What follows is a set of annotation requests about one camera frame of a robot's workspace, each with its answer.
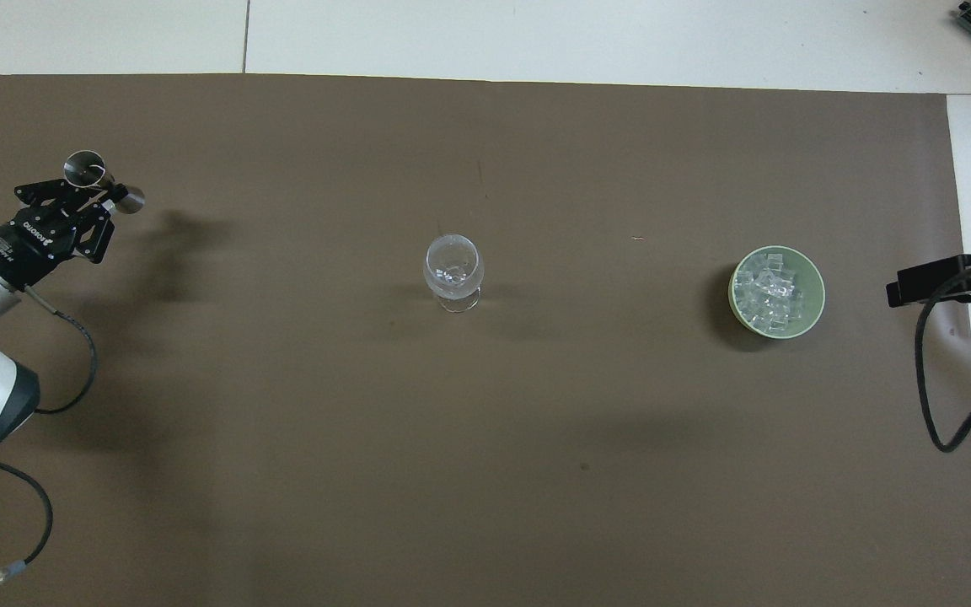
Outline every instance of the green bowl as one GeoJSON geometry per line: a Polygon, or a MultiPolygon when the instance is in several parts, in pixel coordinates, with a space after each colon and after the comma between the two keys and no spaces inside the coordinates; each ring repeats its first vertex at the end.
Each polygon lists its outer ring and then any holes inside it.
{"type": "Polygon", "coordinates": [[[762,335],[763,337],[768,337],[770,339],[792,339],[800,335],[807,333],[810,328],[816,326],[819,319],[822,316],[823,307],[826,304],[826,285],[822,282],[822,274],[819,273],[819,268],[808,259],[807,255],[799,252],[799,250],[790,249],[787,246],[771,245],[762,246],[759,249],[752,250],[740,260],[736,268],[732,270],[731,276],[729,276],[729,284],[727,285],[729,292],[729,309],[732,310],[732,315],[736,316],[740,324],[748,327],[752,333],[762,335]],[[801,289],[804,293],[804,319],[797,322],[790,322],[789,326],[786,327],[785,333],[770,334],[765,333],[765,331],[758,330],[751,326],[751,324],[744,319],[737,310],[737,297],[736,293],[732,291],[732,285],[737,280],[737,271],[740,270],[740,266],[744,265],[745,261],[748,261],[752,255],[757,255],[759,253],[780,253],[781,259],[785,262],[786,268],[789,268],[797,273],[797,288],[801,289]]]}

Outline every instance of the white floor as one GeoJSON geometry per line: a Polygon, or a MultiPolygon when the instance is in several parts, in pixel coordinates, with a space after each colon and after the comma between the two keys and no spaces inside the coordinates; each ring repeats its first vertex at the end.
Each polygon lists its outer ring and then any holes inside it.
{"type": "Polygon", "coordinates": [[[971,253],[971,38],[952,22],[956,4],[0,0],[0,73],[332,73],[948,93],[971,253]]]}

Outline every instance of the glass base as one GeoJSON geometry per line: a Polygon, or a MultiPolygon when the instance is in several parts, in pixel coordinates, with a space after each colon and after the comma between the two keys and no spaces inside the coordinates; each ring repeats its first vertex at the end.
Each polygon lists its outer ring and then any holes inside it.
{"type": "Polygon", "coordinates": [[[443,297],[437,297],[437,301],[439,301],[440,307],[446,309],[448,312],[466,312],[478,304],[478,298],[481,297],[481,294],[482,287],[478,287],[473,293],[463,299],[444,299],[443,297]]]}

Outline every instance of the black cable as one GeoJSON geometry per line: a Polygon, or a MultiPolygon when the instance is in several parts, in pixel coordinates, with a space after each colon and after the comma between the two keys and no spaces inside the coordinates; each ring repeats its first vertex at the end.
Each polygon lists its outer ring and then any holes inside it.
{"type": "Polygon", "coordinates": [[[63,314],[58,310],[55,310],[53,314],[58,316],[59,319],[63,319],[64,321],[70,323],[76,327],[77,330],[80,330],[81,335],[84,335],[85,341],[89,343],[89,379],[85,380],[84,386],[81,388],[81,391],[78,392],[77,396],[73,396],[73,400],[70,400],[69,403],[58,407],[57,410],[40,410],[40,408],[35,410],[35,412],[39,412],[39,414],[44,415],[54,415],[57,412],[69,411],[73,405],[80,403],[81,399],[84,399],[84,396],[88,394],[89,388],[92,388],[92,383],[96,380],[96,369],[99,368],[99,360],[96,357],[96,343],[92,341],[92,334],[89,334],[89,330],[86,330],[84,325],[78,323],[76,319],[68,314],[63,314]]]}
{"type": "Polygon", "coordinates": [[[970,279],[970,277],[971,268],[968,268],[939,285],[939,288],[925,301],[924,308],[920,311],[920,317],[916,320],[914,349],[916,353],[916,387],[920,390],[920,410],[924,412],[924,423],[928,426],[928,435],[931,437],[931,441],[944,454],[951,453],[956,449],[967,437],[968,431],[971,431],[971,411],[968,412],[964,422],[961,422],[961,426],[954,433],[954,438],[951,438],[949,443],[942,442],[939,438],[939,431],[936,430],[936,423],[931,418],[931,408],[928,405],[928,388],[924,377],[924,329],[928,324],[928,315],[931,314],[936,304],[959,283],[970,279]]]}
{"type": "Polygon", "coordinates": [[[35,479],[32,479],[32,477],[29,476],[28,474],[25,474],[24,472],[17,470],[16,468],[14,468],[14,466],[3,464],[3,462],[0,461],[0,470],[3,470],[3,472],[8,472],[10,474],[13,474],[14,476],[18,477],[22,481],[26,481],[26,483],[30,484],[30,486],[35,489],[35,492],[37,492],[38,495],[40,496],[40,501],[43,502],[43,512],[44,512],[43,535],[40,537],[40,542],[38,543],[38,545],[35,545],[35,548],[32,549],[32,552],[30,552],[28,556],[24,558],[24,564],[28,565],[32,561],[34,561],[35,558],[39,556],[41,552],[43,552],[43,546],[47,545],[47,538],[51,537],[51,526],[54,525],[54,522],[55,522],[54,511],[51,510],[51,499],[47,496],[47,492],[43,491],[43,487],[40,486],[38,481],[36,481],[35,479]]]}

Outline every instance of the robotic arm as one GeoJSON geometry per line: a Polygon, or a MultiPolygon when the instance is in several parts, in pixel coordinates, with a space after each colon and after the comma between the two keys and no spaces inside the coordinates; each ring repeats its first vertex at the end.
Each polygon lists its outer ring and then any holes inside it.
{"type": "MultiPolygon", "coordinates": [[[[0,226],[0,316],[63,261],[84,257],[99,264],[115,232],[113,212],[137,212],[142,190],[116,183],[93,151],[67,158],[65,178],[19,185],[22,208],[0,226]]],[[[0,352],[0,443],[39,404],[35,373],[0,352]]]]}

